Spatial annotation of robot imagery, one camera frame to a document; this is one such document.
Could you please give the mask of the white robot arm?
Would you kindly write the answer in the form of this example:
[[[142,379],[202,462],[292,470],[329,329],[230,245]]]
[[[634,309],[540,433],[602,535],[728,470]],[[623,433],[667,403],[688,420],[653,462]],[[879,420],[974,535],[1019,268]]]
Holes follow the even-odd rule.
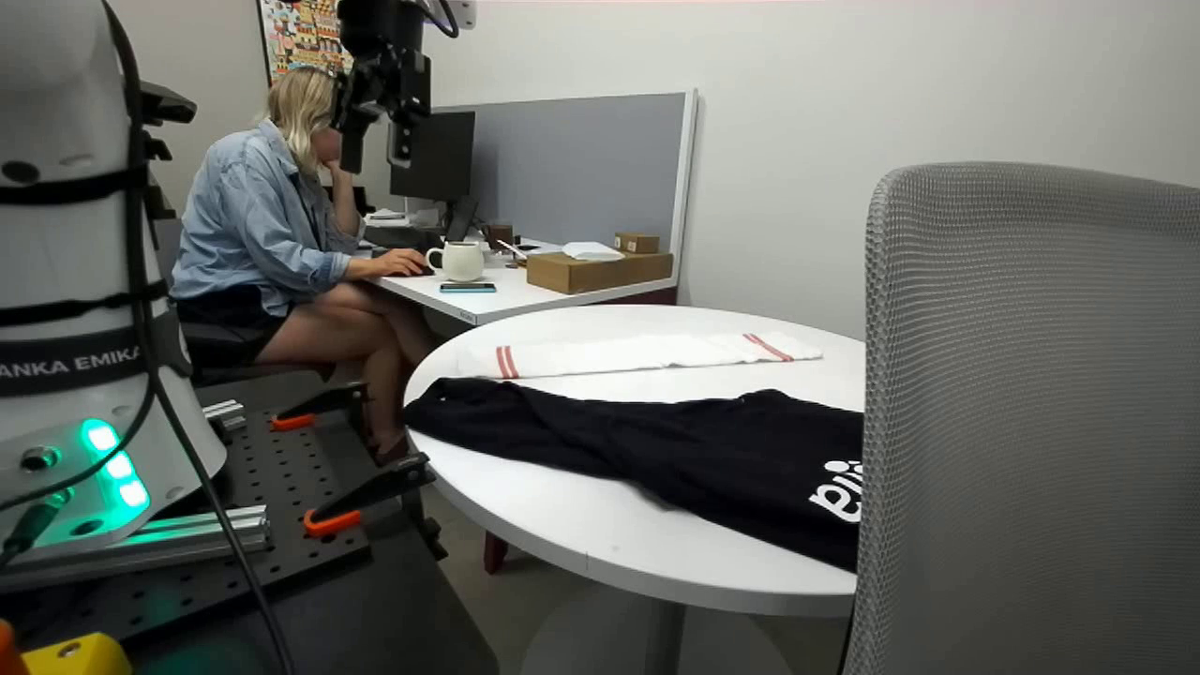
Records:
[[[5,553],[102,553],[224,470],[145,220],[142,80],[108,0],[0,0]]]

